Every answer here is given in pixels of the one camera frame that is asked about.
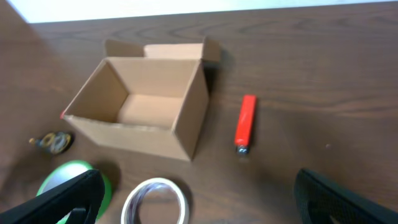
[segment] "black object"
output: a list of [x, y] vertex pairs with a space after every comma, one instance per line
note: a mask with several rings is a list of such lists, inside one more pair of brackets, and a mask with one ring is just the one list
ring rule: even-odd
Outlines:
[[54, 224], [69, 214], [67, 224], [93, 224], [105, 191], [98, 170], [88, 170], [67, 182], [0, 214], [1, 224]]
[[398, 213], [308, 169], [297, 174], [294, 195], [304, 224], [398, 223]]

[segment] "green tape roll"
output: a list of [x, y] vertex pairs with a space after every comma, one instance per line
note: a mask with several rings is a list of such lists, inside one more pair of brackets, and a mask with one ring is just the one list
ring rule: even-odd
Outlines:
[[[69, 179], [72, 179], [79, 174], [84, 173], [87, 170], [94, 169], [88, 162], [86, 161], [70, 161], [62, 164], [58, 168], [56, 168], [43, 182], [40, 186], [39, 191], [36, 196], [39, 196], [43, 192], [46, 192], [57, 185], [60, 185], [66, 182]], [[112, 199], [112, 187], [109, 179], [102, 174], [102, 179], [104, 180], [105, 185], [105, 194], [104, 199], [102, 200], [101, 207], [99, 208], [97, 220], [101, 218], [101, 216], [105, 213], [106, 209], [109, 206], [109, 203]], [[65, 224], [68, 220], [68, 215], [63, 217], [57, 224]]]

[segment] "clear tape roll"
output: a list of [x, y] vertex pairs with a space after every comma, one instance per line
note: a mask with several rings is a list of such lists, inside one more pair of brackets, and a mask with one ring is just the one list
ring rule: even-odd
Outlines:
[[145, 194], [154, 190], [169, 189], [173, 191], [180, 205], [180, 217], [177, 224], [188, 224], [189, 207], [187, 199], [181, 189], [171, 180], [165, 178], [153, 178], [139, 184], [127, 197], [123, 205], [121, 224], [138, 224], [137, 209]]

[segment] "wooden table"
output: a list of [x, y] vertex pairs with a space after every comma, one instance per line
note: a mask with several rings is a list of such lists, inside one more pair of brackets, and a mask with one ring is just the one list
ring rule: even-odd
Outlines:
[[[72, 159], [116, 186], [98, 223], [118, 223], [128, 193], [169, 177], [192, 191], [192, 223], [300, 223], [292, 186], [301, 167], [398, 211], [398, 2], [34, 24], [2, 7], [0, 203], [35, 196]], [[59, 114], [103, 57], [107, 38], [199, 42], [224, 49], [195, 160], [95, 146], [78, 134], [50, 158], [27, 140], [71, 129]], [[241, 98], [259, 105], [247, 159], [234, 151]]]

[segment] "white wall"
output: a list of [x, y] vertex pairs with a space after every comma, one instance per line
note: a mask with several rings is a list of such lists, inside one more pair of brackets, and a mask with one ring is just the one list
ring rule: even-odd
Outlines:
[[8, 0], [27, 22], [324, 6], [391, 0]]

